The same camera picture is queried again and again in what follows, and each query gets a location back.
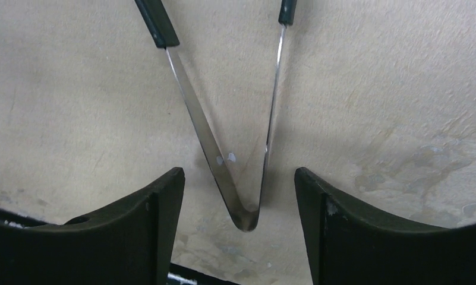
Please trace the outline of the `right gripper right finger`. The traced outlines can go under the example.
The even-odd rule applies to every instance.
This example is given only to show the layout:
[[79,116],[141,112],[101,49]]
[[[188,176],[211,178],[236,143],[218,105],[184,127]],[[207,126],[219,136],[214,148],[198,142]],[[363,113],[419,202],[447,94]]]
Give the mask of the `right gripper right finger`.
[[476,223],[448,229],[408,220],[305,167],[294,183],[314,284],[476,284]]

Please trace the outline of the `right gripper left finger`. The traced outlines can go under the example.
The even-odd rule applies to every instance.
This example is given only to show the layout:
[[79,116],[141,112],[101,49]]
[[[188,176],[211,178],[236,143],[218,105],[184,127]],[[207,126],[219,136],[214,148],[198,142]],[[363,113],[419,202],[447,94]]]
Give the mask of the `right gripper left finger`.
[[0,208],[0,284],[165,284],[184,185],[175,167],[60,225]]

